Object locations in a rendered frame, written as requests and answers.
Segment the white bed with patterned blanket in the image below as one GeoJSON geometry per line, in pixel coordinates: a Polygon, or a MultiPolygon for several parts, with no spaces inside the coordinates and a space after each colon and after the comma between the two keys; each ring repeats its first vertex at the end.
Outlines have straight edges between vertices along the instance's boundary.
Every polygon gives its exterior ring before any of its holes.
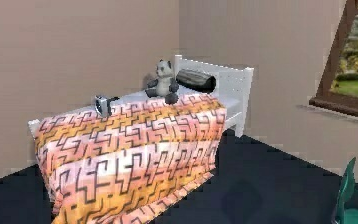
{"type": "Polygon", "coordinates": [[[173,66],[213,75],[214,91],[180,85],[173,105],[140,91],[108,117],[94,103],[29,121],[51,224],[149,224],[212,178],[223,132],[244,132],[254,71],[182,56],[173,66]]]}

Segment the black and white panda toy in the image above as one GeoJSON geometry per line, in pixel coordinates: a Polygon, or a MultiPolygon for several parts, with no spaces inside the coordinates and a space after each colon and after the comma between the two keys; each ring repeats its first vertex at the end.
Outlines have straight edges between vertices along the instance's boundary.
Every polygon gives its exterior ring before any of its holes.
{"type": "Polygon", "coordinates": [[[149,98],[163,97],[166,104],[175,104],[178,89],[171,62],[161,59],[156,65],[156,78],[147,83],[146,95],[149,98]]]}

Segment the dark grey bolster pillow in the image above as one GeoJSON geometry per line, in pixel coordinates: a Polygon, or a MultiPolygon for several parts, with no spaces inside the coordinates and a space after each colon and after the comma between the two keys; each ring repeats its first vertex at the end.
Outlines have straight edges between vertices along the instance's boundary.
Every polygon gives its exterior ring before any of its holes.
{"type": "Polygon", "coordinates": [[[180,85],[202,93],[212,93],[216,87],[213,75],[195,70],[181,69],[176,80],[180,85]]]}

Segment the silver alarm clock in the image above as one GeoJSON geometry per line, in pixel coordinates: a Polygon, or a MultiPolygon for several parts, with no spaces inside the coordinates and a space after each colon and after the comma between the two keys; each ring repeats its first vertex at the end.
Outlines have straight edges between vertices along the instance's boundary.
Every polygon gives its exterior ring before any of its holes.
{"type": "Polygon", "coordinates": [[[107,98],[103,95],[95,96],[95,110],[101,117],[108,117],[112,114],[111,103],[119,100],[119,97],[107,98]]]}

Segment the brown framed window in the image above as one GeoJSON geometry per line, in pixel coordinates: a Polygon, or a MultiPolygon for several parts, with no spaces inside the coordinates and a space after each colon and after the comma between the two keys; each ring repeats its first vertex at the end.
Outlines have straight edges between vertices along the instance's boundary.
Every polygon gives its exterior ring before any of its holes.
{"type": "Polygon", "coordinates": [[[346,0],[312,106],[358,117],[358,0],[346,0]]]}

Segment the teal chair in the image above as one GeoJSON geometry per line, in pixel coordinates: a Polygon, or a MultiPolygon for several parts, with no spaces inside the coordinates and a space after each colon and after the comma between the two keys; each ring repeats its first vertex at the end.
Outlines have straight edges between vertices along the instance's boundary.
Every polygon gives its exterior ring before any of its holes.
{"type": "Polygon", "coordinates": [[[346,203],[352,198],[355,191],[354,167],[356,158],[353,157],[346,165],[338,190],[331,224],[358,224],[358,209],[346,209],[346,203]]]}

